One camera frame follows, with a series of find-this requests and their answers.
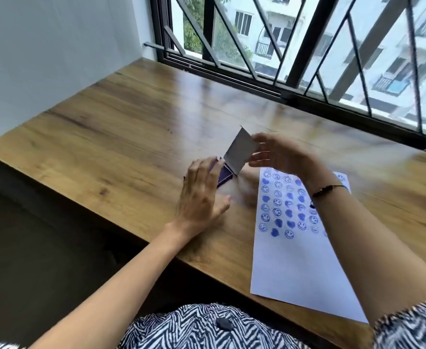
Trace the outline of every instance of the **black button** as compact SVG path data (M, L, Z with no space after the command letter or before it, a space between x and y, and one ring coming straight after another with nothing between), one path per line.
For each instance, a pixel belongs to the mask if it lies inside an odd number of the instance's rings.
M224 317L218 317L216 318L216 326L219 329L222 329L224 331L230 332L234 328L233 323L229 321L227 318Z

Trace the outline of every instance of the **hand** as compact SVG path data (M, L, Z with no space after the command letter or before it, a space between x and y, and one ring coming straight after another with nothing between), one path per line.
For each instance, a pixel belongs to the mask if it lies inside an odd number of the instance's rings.
M223 165L224 160L210 157L195 160L189 166L179 199L178 217L174 221L187 233L189 240L229 209L230 196L222 196L216 201L216 187Z
M251 167L272 167L300 176L310 155L297 143L281 134L259 133L252 135L252 139L260 146L248 160Z

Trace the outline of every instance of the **black bracelet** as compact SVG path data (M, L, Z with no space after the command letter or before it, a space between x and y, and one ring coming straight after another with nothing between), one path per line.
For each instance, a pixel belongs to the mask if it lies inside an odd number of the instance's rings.
M320 197L320 196L322 196L324 194L327 194L330 191L332 191L335 187L344 187L344 188L347 188L347 186L344 186L344 185L328 185L328 186L322 187L318 191L316 191L312 195L312 198L317 198L317 197ZM310 203L310 208L315 208L315 206L313 205L313 203Z

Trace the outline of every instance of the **forearm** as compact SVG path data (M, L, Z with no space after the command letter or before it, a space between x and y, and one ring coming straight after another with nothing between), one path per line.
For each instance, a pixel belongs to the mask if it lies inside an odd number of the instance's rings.
M299 174L309 194L340 182L309 157ZM426 263L345 188L313 203L370 324L382 315L426 301Z
M173 223L31 349L115 348L160 274L187 243Z

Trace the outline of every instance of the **left hand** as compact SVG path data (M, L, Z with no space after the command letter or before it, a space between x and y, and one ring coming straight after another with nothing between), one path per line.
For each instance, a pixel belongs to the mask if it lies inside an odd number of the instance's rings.
M178 217L174 221L189 239L200 234L229 209L231 196L221 196L216 201L216 187L223 165L224 160L210 157L195 160L189 166L179 199Z

